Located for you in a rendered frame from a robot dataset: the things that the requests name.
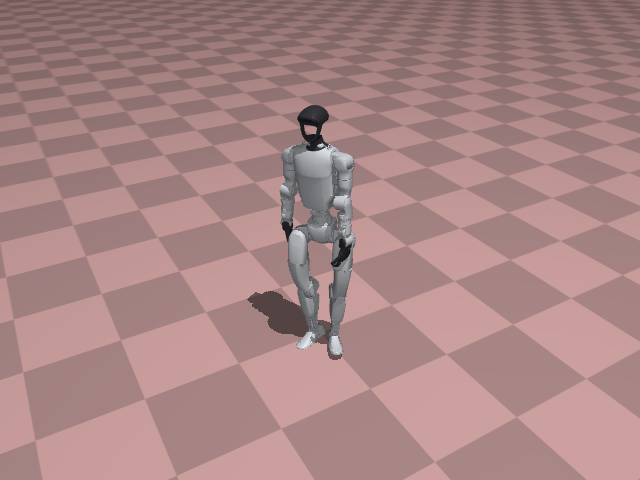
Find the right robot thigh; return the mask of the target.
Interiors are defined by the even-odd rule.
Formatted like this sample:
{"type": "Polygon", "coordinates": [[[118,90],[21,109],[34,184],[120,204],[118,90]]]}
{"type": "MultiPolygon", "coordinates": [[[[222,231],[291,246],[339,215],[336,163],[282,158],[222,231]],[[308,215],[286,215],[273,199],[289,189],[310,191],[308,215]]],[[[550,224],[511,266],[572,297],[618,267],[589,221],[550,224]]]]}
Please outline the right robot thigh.
{"type": "Polygon", "coordinates": [[[317,293],[319,282],[309,276],[307,224],[296,226],[288,238],[288,265],[292,279],[298,289],[308,296],[317,293]]]}

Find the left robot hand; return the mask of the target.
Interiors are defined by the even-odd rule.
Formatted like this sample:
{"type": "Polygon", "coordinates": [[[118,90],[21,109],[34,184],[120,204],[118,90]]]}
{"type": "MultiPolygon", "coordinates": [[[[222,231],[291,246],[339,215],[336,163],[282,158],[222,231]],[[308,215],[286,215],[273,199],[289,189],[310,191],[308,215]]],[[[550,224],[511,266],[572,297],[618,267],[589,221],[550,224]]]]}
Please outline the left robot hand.
{"type": "Polygon", "coordinates": [[[345,245],[346,245],[346,243],[345,243],[344,239],[340,239],[340,241],[339,241],[340,251],[339,251],[338,257],[334,261],[331,262],[331,265],[333,267],[339,267],[341,262],[343,262],[349,256],[349,254],[351,252],[350,249],[352,247],[352,244],[347,246],[347,247],[345,247],[345,245]],[[337,263],[337,264],[335,264],[335,263],[337,263]]]}

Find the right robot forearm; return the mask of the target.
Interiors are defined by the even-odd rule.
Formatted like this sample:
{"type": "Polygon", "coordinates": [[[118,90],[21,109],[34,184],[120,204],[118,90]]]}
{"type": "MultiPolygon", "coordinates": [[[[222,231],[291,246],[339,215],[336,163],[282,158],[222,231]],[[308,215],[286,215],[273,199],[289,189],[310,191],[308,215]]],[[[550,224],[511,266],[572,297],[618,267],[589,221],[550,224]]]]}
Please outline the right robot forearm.
{"type": "MultiPolygon", "coordinates": [[[[281,188],[281,187],[280,187],[281,188]]],[[[281,226],[282,226],[282,222],[287,221],[291,227],[292,222],[293,222],[293,205],[295,203],[295,198],[288,198],[284,195],[281,195],[281,203],[282,203],[282,207],[281,207],[281,226]]]]}

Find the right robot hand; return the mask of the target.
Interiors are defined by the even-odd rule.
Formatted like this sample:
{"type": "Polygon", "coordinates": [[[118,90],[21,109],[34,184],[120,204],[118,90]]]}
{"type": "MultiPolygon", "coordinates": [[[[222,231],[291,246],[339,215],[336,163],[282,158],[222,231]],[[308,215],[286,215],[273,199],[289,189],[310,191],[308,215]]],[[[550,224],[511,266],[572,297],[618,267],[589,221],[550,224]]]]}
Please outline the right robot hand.
{"type": "Polygon", "coordinates": [[[285,231],[287,242],[288,242],[288,238],[289,238],[289,236],[291,234],[291,231],[293,230],[292,228],[293,228],[293,223],[292,223],[292,225],[290,227],[290,225],[289,225],[289,223],[287,221],[282,222],[282,229],[285,231]]]}

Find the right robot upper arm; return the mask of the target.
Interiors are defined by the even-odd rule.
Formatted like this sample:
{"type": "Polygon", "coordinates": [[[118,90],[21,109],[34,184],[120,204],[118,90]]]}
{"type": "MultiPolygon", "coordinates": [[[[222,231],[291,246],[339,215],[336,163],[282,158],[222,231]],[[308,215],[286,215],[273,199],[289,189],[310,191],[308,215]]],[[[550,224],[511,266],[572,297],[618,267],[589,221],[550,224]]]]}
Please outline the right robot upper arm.
{"type": "Polygon", "coordinates": [[[293,162],[293,153],[297,146],[299,145],[292,145],[286,148],[281,154],[283,160],[283,175],[285,177],[285,182],[281,185],[280,194],[288,198],[293,198],[298,193],[293,162]]]}

